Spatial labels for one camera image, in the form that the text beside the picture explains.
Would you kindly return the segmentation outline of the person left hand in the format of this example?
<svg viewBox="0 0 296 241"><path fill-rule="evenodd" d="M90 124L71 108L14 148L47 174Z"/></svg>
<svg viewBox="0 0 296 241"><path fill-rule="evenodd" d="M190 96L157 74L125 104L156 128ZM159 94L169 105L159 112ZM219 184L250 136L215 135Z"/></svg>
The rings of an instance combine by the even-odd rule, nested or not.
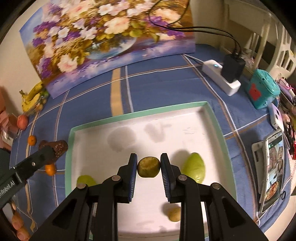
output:
<svg viewBox="0 0 296 241"><path fill-rule="evenodd" d="M24 226L24 221L20 214L16 210L16 204L14 201L11 201L11 207L13 209L13 217L11 219L11 223L16 230L16 236L19 240L28 241L30 239L30 234L26 227Z"/></svg>

